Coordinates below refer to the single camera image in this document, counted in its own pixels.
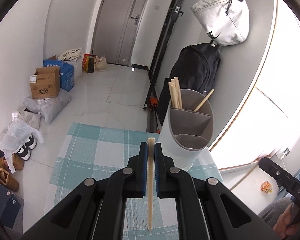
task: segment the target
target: white sneaker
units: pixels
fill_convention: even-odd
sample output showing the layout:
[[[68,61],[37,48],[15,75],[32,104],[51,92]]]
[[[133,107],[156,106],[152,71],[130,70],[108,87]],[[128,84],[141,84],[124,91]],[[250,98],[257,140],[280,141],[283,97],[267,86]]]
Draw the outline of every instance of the white sneaker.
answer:
[[[18,152],[16,152],[16,154],[25,161],[27,161],[31,156],[31,152],[26,147],[26,145],[21,146],[21,148],[18,150]]]
[[[30,150],[32,150],[37,145],[37,142],[35,141],[32,134],[30,134],[29,138],[27,139],[25,146],[27,146]]]

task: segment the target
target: human hand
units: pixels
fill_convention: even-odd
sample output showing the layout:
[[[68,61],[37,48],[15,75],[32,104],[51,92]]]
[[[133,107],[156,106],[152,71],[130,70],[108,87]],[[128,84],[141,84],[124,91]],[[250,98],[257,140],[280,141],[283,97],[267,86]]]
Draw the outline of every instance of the human hand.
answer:
[[[280,236],[281,239],[284,239],[286,236],[294,235],[300,228],[300,222],[288,227],[292,220],[291,207],[292,204],[290,204],[284,213],[280,215],[277,223],[273,227],[273,230],[278,236]]]

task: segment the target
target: shoe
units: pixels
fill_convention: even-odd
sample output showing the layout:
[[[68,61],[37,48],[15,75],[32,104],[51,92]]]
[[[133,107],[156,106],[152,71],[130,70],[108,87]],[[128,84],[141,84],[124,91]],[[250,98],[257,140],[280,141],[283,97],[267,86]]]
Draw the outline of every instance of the shoe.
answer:
[[[29,138],[27,139],[25,145],[32,150],[36,145],[37,142],[35,141],[34,137],[32,136],[32,134],[30,134]]]
[[[13,166],[17,171],[22,171],[23,166],[25,165],[25,161],[21,159],[18,155],[15,153],[12,154],[12,162]],[[5,169],[6,171],[10,171],[8,163],[4,157],[0,158],[0,168]]]
[[[0,184],[14,192],[19,190],[19,182],[3,168],[0,168]]]
[[[21,146],[21,148],[18,150],[18,152],[16,152],[16,154],[25,161],[27,161],[31,156],[31,152],[28,149],[28,147],[26,147],[26,145]]]

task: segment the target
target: white tile floor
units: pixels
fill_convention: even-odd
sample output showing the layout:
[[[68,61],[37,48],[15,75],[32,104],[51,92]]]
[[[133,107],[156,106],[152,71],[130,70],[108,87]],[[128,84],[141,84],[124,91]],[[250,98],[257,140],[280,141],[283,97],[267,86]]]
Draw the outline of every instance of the white tile floor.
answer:
[[[81,82],[70,91],[66,108],[49,124],[41,119],[39,131],[45,142],[32,151],[24,169],[13,174],[20,183],[17,195],[25,200],[24,232],[43,216],[53,166],[72,122],[146,131],[147,71],[108,66],[105,72],[83,73]]]

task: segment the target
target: white bag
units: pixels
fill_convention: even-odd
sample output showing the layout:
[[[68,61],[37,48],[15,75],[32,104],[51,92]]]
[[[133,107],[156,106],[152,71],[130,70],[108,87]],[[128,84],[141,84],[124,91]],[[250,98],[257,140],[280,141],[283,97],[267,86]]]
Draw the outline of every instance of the white bag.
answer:
[[[73,83],[78,84],[82,79],[82,61],[83,52],[80,49],[69,49],[64,51],[58,58],[58,60],[64,60],[73,66]]]
[[[4,152],[11,173],[16,171],[12,163],[12,154],[26,143],[30,134],[35,137],[37,142],[44,142],[42,134],[37,129],[17,117],[9,124],[8,129],[0,134],[0,150]]]
[[[105,57],[101,57],[100,59],[97,58],[97,62],[95,63],[94,68],[97,69],[98,71],[107,71],[108,70],[107,59]]]
[[[234,45],[247,39],[249,9],[245,0],[200,0],[191,10],[217,44]]]
[[[34,113],[40,112],[46,123],[50,123],[66,107],[70,98],[69,92],[60,89],[56,98],[26,98],[23,104]]]
[[[41,118],[41,114],[37,113],[31,113],[28,111],[25,111],[25,107],[22,110],[17,110],[15,112],[12,113],[12,121],[13,119],[15,119],[16,117],[21,119],[22,121],[26,122],[27,124],[29,124],[32,128],[34,129],[39,129],[40,127],[40,118]]]

